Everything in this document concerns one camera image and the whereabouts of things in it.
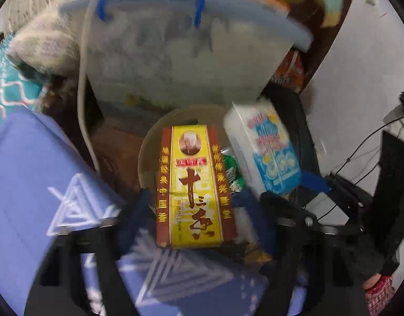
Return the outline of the person's right hand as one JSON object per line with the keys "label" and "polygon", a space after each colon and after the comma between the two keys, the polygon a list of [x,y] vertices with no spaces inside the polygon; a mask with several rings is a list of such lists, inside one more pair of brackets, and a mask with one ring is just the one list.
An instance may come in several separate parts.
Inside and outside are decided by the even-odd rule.
{"label": "person's right hand", "polygon": [[392,286],[392,277],[381,275],[380,273],[374,274],[374,276],[362,283],[362,289],[368,295],[379,295],[387,291],[393,293],[395,291]]}

